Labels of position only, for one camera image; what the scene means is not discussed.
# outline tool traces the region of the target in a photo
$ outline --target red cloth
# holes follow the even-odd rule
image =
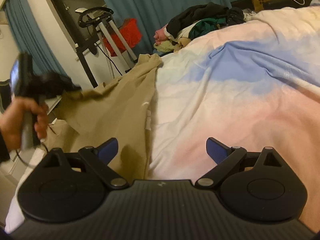
[[[134,46],[136,46],[141,40],[142,35],[138,29],[136,19],[125,20],[124,24],[121,26],[119,31],[120,31],[121,35],[123,36],[123,38],[125,39],[125,41],[128,43],[130,48],[133,48]],[[112,37],[113,41],[115,42],[115,44],[117,45],[118,49],[121,51],[121,53],[126,51],[126,48],[122,44],[122,42],[119,39],[119,37],[117,36],[117,34],[112,34],[111,37]],[[110,51],[111,56],[115,57],[116,53],[106,38],[103,39],[103,42],[104,42],[104,45],[106,46],[107,50]]]

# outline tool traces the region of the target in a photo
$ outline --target sleeve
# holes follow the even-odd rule
[[[2,134],[0,133],[0,163],[8,161],[10,159],[10,155],[8,149],[3,140]]]

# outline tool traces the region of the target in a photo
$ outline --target pastel duvet cover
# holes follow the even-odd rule
[[[320,7],[262,11],[163,61],[149,178],[195,182],[216,165],[208,137],[273,146],[308,190],[301,220],[320,230]]]

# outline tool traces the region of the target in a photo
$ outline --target khaki fabric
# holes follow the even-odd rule
[[[179,38],[178,44],[174,46],[174,52],[178,52],[180,49],[186,47],[191,42],[189,38]]]
[[[137,65],[126,75],[93,90],[64,94],[54,111],[76,132],[70,151],[85,146],[97,147],[117,138],[119,151],[108,165],[132,182],[147,174],[150,156],[148,110],[155,92],[156,69],[162,60],[157,55],[140,55]]]
[[[71,152],[72,144],[78,133],[64,120],[56,120],[54,124],[49,124],[47,138],[44,144],[48,150],[61,148],[63,152]]]

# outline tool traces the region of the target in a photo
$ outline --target metal rivet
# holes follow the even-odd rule
[[[202,187],[209,187],[213,185],[213,180],[209,178],[202,178],[198,180],[198,184]]]
[[[111,181],[111,185],[115,187],[122,187],[127,183],[127,181],[123,178],[116,178]]]

